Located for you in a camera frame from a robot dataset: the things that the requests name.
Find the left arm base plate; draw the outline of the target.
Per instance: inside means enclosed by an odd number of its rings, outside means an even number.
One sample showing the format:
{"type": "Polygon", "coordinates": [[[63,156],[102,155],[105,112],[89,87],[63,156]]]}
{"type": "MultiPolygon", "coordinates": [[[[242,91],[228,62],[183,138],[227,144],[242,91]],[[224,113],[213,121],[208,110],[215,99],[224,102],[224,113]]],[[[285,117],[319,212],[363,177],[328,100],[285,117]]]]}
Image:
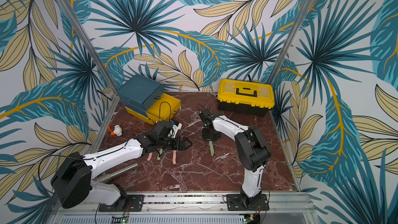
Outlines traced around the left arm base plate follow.
{"type": "Polygon", "coordinates": [[[122,196],[113,205],[100,204],[99,212],[141,212],[144,195],[122,196]]]}

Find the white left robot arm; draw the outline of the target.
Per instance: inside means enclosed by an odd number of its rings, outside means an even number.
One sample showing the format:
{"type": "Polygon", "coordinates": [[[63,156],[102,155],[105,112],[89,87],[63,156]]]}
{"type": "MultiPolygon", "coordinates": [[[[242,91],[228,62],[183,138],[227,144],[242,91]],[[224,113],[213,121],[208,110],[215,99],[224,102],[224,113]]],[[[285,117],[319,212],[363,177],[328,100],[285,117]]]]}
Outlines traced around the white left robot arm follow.
{"type": "Polygon", "coordinates": [[[51,180],[64,209],[81,203],[98,203],[124,211],[129,206],[126,192],[119,185],[96,181],[101,173],[126,161],[138,159],[159,149],[185,151],[192,146],[187,137],[177,136],[179,122],[159,121],[149,132],[134,136],[115,147],[81,155],[68,155],[51,180]]]}

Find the green fruit knife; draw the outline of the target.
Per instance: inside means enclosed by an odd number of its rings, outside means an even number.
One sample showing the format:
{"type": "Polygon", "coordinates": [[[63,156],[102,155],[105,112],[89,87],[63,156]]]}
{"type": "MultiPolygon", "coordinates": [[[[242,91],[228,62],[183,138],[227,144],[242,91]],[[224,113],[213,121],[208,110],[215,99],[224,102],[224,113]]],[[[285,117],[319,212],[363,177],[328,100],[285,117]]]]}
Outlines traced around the green fruit knife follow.
{"type": "Polygon", "coordinates": [[[215,151],[214,151],[214,145],[213,145],[212,141],[209,141],[209,150],[210,150],[210,155],[213,157],[215,154],[215,151]]]}
{"type": "Polygon", "coordinates": [[[158,152],[157,160],[160,161],[161,158],[162,158],[162,155],[163,155],[164,151],[163,151],[163,149],[161,148],[161,149],[159,149],[157,152],[158,152]]]}

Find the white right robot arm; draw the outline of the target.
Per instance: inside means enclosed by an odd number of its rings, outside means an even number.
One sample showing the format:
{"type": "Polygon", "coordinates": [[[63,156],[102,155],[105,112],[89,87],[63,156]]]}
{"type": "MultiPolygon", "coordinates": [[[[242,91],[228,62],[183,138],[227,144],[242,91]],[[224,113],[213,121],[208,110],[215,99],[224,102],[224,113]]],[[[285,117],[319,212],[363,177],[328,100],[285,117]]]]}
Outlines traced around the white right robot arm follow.
{"type": "Polygon", "coordinates": [[[228,194],[229,211],[269,210],[267,197],[262,193],[261,180],[271,151],[257,126],[241,125],[225,115],[202,110],[199,114],[204,127],[202,137],[208,142],[220,140],[225,135],[235,141],[244,171],[244,182],[239,194],[228,194]]]}

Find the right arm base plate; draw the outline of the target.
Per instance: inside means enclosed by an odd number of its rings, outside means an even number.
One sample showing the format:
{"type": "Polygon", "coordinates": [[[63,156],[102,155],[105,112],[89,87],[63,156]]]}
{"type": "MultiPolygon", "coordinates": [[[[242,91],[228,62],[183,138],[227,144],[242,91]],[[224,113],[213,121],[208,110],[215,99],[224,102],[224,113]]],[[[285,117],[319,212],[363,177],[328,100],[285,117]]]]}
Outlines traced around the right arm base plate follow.
{"type": "Polygon", "coordinates": [[[268,198],[265,194],[257,194],[252,198],[244,194],[226,195],[228,211],[269,211],[268,198]]]}

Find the yellow drawer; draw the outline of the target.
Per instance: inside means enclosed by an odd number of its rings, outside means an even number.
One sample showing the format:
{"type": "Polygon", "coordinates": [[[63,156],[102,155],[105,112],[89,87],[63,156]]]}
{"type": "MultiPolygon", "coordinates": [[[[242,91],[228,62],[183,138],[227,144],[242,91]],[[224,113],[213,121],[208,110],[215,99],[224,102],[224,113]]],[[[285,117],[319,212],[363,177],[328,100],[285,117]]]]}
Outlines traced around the yellow drawer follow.
{"type": "Polygon", "coordinates": [[[137,117],[144,122],[154,125],[156,122],[161,120],[171,121],[173,116],[181,107],[181,101],[166,93],[162,94],[160,99],[157,100],[143,115],[132,108],[125,107],[126,111],[137,117]]]}

